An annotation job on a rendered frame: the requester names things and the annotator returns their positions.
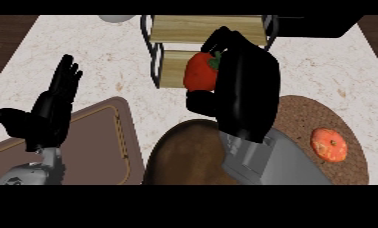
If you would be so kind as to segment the red bell pepper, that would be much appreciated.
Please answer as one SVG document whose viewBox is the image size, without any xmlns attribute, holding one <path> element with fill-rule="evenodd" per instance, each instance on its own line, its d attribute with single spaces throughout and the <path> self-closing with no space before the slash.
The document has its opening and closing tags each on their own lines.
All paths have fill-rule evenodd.
<svg viewBox="0 0 378 228">
<path fill-rule="evenodd" d="M 190 91 L 213 91 L 219 74 L 221 56 L 198 52 L 188 61 L 184 85 Z"/>
</svg>

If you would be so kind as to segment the orange round fruit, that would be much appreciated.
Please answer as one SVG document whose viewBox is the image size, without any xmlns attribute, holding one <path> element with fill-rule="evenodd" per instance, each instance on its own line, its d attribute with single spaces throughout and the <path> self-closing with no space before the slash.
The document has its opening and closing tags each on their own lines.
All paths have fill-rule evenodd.
<svg viewBox="0 0 378 228">
<path fill-rule="evenodd" d="M 328 128 L 317 128 L 312 132 L 311 146 L 317 156 L 325 162 L 343 162 L 349 153 L 348 142 L 342 134 Z"/>
</svg>

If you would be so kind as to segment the brown cork round placemat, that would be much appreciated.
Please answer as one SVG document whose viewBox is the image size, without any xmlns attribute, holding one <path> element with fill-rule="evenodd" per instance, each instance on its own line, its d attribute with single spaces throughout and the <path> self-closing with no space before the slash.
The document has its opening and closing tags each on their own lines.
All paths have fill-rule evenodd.
<svg viewBox="0 0 378 228">
<path fill-rule="evenodd" d="M 322 103 L 303 96 L 284 96 L 274 127 L 294 140 L 336 185 L 370 183 L 358 138 L 342 117 Z"/>
</svg>

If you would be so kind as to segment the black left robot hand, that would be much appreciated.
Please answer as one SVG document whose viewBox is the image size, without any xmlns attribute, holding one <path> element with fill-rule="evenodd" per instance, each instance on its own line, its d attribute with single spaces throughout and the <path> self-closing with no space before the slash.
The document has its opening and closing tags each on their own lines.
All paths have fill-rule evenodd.
<svg viewBox="0 0 378 228">
<path fill-rule="evenodd" d="M 26 140 L 26 151 L 61 147 L 70 130 L 73 103 L 83 71 L 74 57 L 64 55 L 49 89 L 40 94 L 30 112 L 0 109 L 0 124 L 8 135 Z"/>
</svg>

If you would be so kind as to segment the black appliance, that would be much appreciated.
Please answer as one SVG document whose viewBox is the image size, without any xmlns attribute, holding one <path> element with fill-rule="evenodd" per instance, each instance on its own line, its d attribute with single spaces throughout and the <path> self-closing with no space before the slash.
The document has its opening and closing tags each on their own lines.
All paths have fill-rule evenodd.
<svg viewBox="0 0 378 228">
<path fill-rule="evenodd" d="M 278 36 L 340 38 L 362 19 L 361 14 L 278 16 Z"/>
</svg>

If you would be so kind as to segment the grey round object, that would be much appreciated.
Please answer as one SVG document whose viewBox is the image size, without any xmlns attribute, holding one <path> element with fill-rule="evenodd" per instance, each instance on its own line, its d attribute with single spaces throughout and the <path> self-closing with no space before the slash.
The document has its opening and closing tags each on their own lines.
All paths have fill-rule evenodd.
<svg viewBox="0 0 378 228">
<path fill-rule="evenodd" d="M 123 23 L 129 21 L 136 15 L 100 15 L 100 18 L 108 23 Z"/>
</svg>

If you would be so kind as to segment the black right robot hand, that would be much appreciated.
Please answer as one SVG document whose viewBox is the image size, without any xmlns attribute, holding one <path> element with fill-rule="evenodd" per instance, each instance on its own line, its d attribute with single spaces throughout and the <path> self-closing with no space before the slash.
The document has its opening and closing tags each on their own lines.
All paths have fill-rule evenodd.
<svg viewBox="0 0 378 228">
<path fill-rule="evenodd" d="M 215 117 L 227 134 L 262 143 L 278 112 L 280 62 L 227 26 L 213 32 L 200 52 L 221 56 L 216 88 L 213 91 L 187 89 L 187 108 Z"/>
</svg>

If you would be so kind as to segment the wooden tiered shelf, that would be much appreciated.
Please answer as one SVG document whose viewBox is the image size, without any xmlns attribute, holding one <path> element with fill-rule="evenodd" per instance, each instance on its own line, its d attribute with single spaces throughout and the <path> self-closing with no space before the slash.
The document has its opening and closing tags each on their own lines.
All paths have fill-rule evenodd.
<svg viewBox="0 0 378 228">
<path fill-rule="evenodd" d="M 203 45 L 222 26 L 240 31 L 271 49 L 280 31 L 277 15 L 142 15 L 141 31 L 151 55 L 151 78 L 157 88 L 182 88 L 188 59 L 197 50 L 166 50 L 166 44 Z"/>
</svg>

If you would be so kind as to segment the brown rectangular placemat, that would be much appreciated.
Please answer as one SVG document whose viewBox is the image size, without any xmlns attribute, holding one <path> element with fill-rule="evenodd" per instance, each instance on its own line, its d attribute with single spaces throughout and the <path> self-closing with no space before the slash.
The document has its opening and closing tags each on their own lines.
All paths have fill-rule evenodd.
<svg viewBox="0 0 378 228">
<path fill-rule="evenodd" d="M 66 176 L 63 185 L 139 185 L 145 166 L 129 103 L 113 97 L 73 114 L 61 146 Z M 0 142 L 0 177 L 12 167 L 40 162 L 26 151 L 26 140 Z"/>
</svg>

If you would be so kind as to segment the dark brown wooden bowl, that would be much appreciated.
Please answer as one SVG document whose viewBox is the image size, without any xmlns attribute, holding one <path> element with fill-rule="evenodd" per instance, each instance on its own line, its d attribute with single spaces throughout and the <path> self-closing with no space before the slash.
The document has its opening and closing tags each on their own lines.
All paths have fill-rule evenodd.
<svg viewBox="0 0 378 228">
<path fill-rule="evenodd" d="M 147 164 L 144 185 L 237 185 L 222 168 L 219 125 L 188 120 L 163 135 Z"/>
</svg>

